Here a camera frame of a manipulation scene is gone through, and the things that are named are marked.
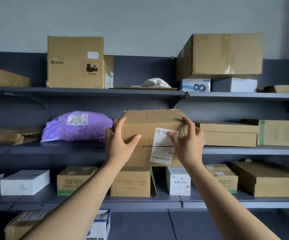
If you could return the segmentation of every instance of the gray wall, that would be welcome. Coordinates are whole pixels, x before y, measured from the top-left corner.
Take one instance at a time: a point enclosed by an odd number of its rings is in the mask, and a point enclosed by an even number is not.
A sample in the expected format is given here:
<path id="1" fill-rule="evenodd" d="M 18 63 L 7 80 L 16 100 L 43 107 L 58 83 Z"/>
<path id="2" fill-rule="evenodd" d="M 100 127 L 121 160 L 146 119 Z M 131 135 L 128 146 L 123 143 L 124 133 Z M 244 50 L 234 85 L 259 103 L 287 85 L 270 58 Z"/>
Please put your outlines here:
<path id="1" fill-rule="evenodd" d="M 46 52 L 47 36 L 103 36 L 105 54 L 177 56 L 193 33 L 264 33 L 282 54 L 285 0 L 0 0 L 0 51 Z"/>

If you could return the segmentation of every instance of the blue and white product box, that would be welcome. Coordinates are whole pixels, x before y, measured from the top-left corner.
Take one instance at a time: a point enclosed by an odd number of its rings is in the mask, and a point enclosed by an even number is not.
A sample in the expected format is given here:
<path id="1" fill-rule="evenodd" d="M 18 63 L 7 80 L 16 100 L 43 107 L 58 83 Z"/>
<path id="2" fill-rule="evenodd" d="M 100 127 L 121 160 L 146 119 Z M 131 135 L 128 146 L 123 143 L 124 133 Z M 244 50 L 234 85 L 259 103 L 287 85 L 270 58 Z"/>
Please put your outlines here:
<path id="1" fill-rule="evenodd" d="M 182 79 L 180 82 L 180 90 L 185 92 L 210 92 L 211 79 Z"/>
<path id="2" fill-rule="evenodd" d="M 214 81 L 212 92 L 256 92 L 258 80 L 243 78 L 227 78 Z"/>
<path id="3" fill-rule="evenodd" d="M 86 240 L 107 240 L 110 231 L 110 210 L 99 210 Z"/>
<path id="4" fill-rule="evenodd" d="M 167 167 L 166 183 L 170 195 L 190 195 L 191 178 L 184 167 Z"/>

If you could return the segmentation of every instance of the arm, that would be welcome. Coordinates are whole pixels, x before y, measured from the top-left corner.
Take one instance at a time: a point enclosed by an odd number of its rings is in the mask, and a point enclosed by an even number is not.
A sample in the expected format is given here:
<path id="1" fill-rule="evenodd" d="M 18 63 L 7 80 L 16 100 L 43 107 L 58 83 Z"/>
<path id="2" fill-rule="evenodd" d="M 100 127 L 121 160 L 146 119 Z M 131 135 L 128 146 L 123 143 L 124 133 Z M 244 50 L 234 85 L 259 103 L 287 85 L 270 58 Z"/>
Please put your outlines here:
<path id="1" fill-rule="evenodd" d="M 109 142 L 107 160 L 99 171 L 75 191 L 48 217 L 31 229 L 22 240 L 84 240 L 115 177 L 129 160 L 140 135 L 126 145 L 122 140 L 121 119 Z"/>
<path id="2" fill-rule="evenodd" d="M 205 202 L 223 239 L 278 240 L 258 218 L 250 213 L 208 172 L 202 163 L 203 131 L 195 128 L 187 117 L 188 135 L 178 140 L 174 133 L 169 137 L 182 165 Z"/>

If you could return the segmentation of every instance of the purple plastic mailer bag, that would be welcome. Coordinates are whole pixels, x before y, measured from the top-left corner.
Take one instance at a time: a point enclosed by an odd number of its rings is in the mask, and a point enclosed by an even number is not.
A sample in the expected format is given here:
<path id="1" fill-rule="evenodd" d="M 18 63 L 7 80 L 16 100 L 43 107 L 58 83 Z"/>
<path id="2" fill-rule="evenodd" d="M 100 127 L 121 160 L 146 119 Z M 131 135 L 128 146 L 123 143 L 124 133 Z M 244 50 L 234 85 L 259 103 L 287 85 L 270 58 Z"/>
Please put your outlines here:
<path id="1" fill-rule="evenodd" d="M 46 124 L 41 142 L 55 140 L 102 140 L 113 121 L 106 115 L 90 111 L 75 111 L 58 116 Z"/>

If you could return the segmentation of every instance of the hand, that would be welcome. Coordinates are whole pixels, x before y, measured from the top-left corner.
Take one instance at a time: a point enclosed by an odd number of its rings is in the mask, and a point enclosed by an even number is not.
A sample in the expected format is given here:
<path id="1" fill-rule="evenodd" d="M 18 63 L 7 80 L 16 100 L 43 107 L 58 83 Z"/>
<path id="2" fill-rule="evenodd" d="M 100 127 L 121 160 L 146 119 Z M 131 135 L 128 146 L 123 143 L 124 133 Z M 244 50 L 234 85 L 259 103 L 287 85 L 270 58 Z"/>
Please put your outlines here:
<path id="1" fill-rule="evenodd" d="M 141 135 L 136 135 L 132 138 L 130 143 L 126 144 L 123 142 L 122 128 L 125 120 L 126 118 L 122 118 L 118 121 L 114 136 L 107 142 L 106 145 L 106 163 L 118 164 L 118 166 L 121 168 L 129 160 L 131 153 L 141 138 Z"/>
<path id="2" fill-rule="evenodd" d="M 182 117 L 182 119 L 188 126 L 186 137 L 178 139 L 174 132 L 168 132 L 174 151 L 182 165 L 202 165 L 203 130 L 196 128 L 194 122 L 188 117 Z"/>

